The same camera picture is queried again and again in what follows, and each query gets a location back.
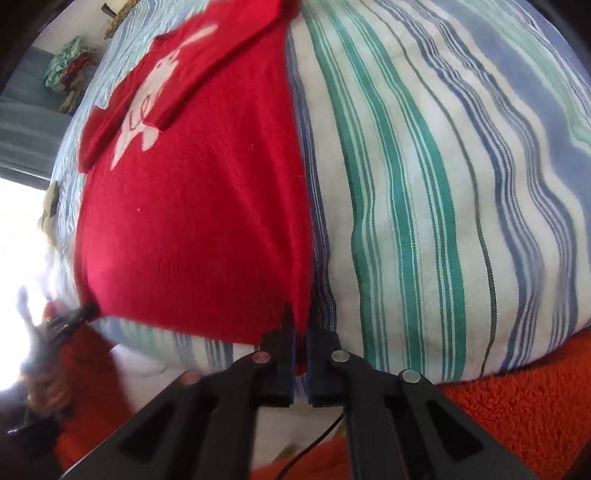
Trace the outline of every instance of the red cloth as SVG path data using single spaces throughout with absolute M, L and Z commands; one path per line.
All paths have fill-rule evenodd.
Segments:
M 79 151 L 83 302 L 239 343 L 260 343 L 289 302 L 305 331 L 311 220 L 284 51 L 296 13 L 214 2 L 94 109 Z
M 61 78 L 61 83 L 64 84 L 66 87 L 70 86 L 70 82 L 74 80 L 78 70 L 80 70 L 87 61 L 91 59 L 91 56 L 88 52 L 84 52 L 82 55 L 78 55 L 72 63 L 68 66 L 64 76 Z
M 561 480 L 591 439 L 591 329 L 521 371 L 441 389 L 540 480 Z M 253 471 L 251 480 L 274 480 L 289 460 Z M 340 438 L 313 449 L 285 480 L 349 478 Z
M 49 302 L 43 318 L 57 314 L 56 309 L 60 306 Z M 132 416 L 110 351 L 111 345 L 86 325 L 61 349 L 60 363 L 73 399 L 73 414 L 60 422 L 61 433 L 53 449 L 64 470 L 99 446 Z

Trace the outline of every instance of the green stripe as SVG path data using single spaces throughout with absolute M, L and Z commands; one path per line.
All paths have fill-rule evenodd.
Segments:
M 335 28 L 335 32 L 339 36 L 341 43 L 345 49 L 345 53 L 348 55 L 348 59 L 352 66 L 353 71 L 356 74 L 357 81 L 363 93 L 366 96 L 366 100 L 369 106 L 372 108 L 374 113 L 374 122 L 377 124 L 380 133 L 381 147 L 384 158 L 386 159 L 386 167 L 389 175 L 390 191 L 390 202 L 391 214 L 394 218 L 396 226 L 398 228 L 399 235 L 395 236 L 397 250 L 398 250 L 398 266 L 399 266 L 399 277 L 401 280 L 401 292 L 402 292 L 402 303 L 403 312 L 407 318 L 418 319 L 421 318 L 420 299 L 418 296 L 418 285 L 417 281 L 417 254 L 416 246 L 414 244 L 414 225 L 413 219 L 410 215 L 411 208 L 409 198 L 406 192 L 405 184 L 405 172 L 404 166 L 400 158 L 400 149 L 393 135 L 393 128 L 390 122 L 389 115 L 385 109 L 385 105 L 381 102 L 377 95 L 375 86 L 372 84 L 365 65 L 359 58 L 359 54 L 356 51 L 350 37 L 347 35 L 344 28 L 339 25 L 338 19 L 335 18 L 334 12 L 326 7 L 326 12 L 329 20 Z M 335 109 L 335 118 L 337 120 L 337 127 L 339 129 L 339 135 L 343 144 L 343 151 L 345 153 L 346 166 L 350 169 L 349 177 L 351 184 L 352 197 L 362 197 L 362 193 L 355 189 L 354 180 L 355 173 L 353 168 L 355 161 L 359 160 L 364 163 L 366 168 L 369 168 L 369 159 L 367 158 L 367 152 L 363 151 L 363 158 L 357 159 L 353 148 L 348 145 L 349 130 L 357 128 L 361 131 L 358 125 L 351 125 L 347 122 L 347 115 L 343 113 L 344 109 L 349 109 L 349 104 L 352 104 L 351 98 L 346 91 L 342 76 L 335 78 L 333 72 L 328 67 L 329 63 L 334 63 L 334 54 L 327 45 L 326 35 L 323 32 L 322 26 L 319 21 L 313 16 L 311 8 L 307 4 L 304 4 L 304 17 L 307 21 L 308 28 L 313 40 L 314 50 L 316 52 L 317 59 L 319 61 L 320 68 L 326 79 L 327 88 L 329 95 L 332 100 L 333 108 Z M 359 215 L 363 212 L 355 211 L 354 209 L 354 223 L 357 224 Z M 356 251 L 356 256 L 362 258 L 366 255 L 363 249 L 355 248 L 359 246 L 359 242 L 353 239 L 353 247 Z M 359 278 L 360 284 L 362 285 L 363 279 Z M 363 296 L 371 292 L 366 292 L 362 287 L 361 293 Z M 382 319 L 377 318 L 377 324 L 381 329 L 385 330 L 385 314 L 383 307 L 383 297 L 380 298 L 381 308 L 379 313 L 382 314 Z M 363 325 L 370 325 L 372 318 L 368 316 L 370 312 L 362 311 L 362 323 Z M 387 345 L 387 338 L 381 339 L 384 345 Z M 424 371 L 424 351 L 421 351 L 422 342 L 422 331 L 420 329 L 407 329 L 406 344 L 407 348 L 405 351 L 405 364 L 409 367 Z M 385 361 L 388 362 L 388 355 L 386 354 Z
M 378 35 L 346 2 L 340 2 L 346 15 L 356 25 L 366 41 L 386 84 L 396 96 L 403 117 L 413 137 L 427 188 L 433 235 L 436 246 L 436 265 L 441 315 L 446 329 L 447 347 L 442 378 L 452 380 L 463 374 L 466 360 L 466 312 L 462 271 L 456 243 L 456 218 L 447 174 L 437 144 L 428 125 L 414 103 L 414 99 L 400 79 L 388 51 Z
M 345 167 L 351 201 L 353 206 L 353 232 L 351 250 L 353 264 L 359 283 L 360 314 L 363 335 L 363 355 L 374 367 L 382 367 L 377 363 L 375 339 L 371 323 L 373 308 L 372 286 L 375 284 L 375 258 L 377 256 L 377 238 L 374 219 L 375 198 L 374 180 L 369 168 L 369 155 L 365 139 L 361 131 L 361 122 L 343 76 L 336 64 L 326 33 L 317 20 L 316 14 L 305 2 L 302 13 L 313 41 L 320 68 L 326 79 L 329 95 L 334 107 L 334 114 L 339 138 L 345 158 Z

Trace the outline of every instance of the person's hand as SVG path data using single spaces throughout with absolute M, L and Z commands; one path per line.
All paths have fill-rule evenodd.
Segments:
M 59 362 L 42 372 L 23 374 L 22 377 L 29 389 L 29 408 L 41 417 L 48 417 L 72 404 L 72 392 Z

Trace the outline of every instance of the red sweater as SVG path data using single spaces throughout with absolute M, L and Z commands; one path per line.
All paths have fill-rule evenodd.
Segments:
M 306 329 L 311 226 L 285 65 L 295 2 L 217 1 L 94 108 L 74 269 L 102 315 L 259 343 Z

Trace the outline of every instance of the black cable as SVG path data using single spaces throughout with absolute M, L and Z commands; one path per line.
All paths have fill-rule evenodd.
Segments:
M 332 432 L 336 426 L 341 422 L 341 420 L 343 420 L 343 414 L 339 415 L 339 418 L 337 418 L 334 423 L 328 427 L 326 429 L 326 431 L 320 435 L 316 440 L 314 440 L 311 444 L 309 444 L 305 449 L 303 449 L 300 453 L 298 453 L 295 457 L 293 457 L 286 465 L 285 467 L 283 467 L 281 469 L 281 472 L 279 472 L 277 474 L 277 476 L 275 477 L 275 480 L 282 480 L 283 478 L 285 478 L 285 476 L 287 475 L 287 473 L 291 470 L 291 468 L 297 463 L 299 462 L 306 454 L 310 453 L 310 451 L 317 446 L 322 440 L 324 440 L 326 437 L 328 437 L 328 435 L 330 434 L 330 432 Z

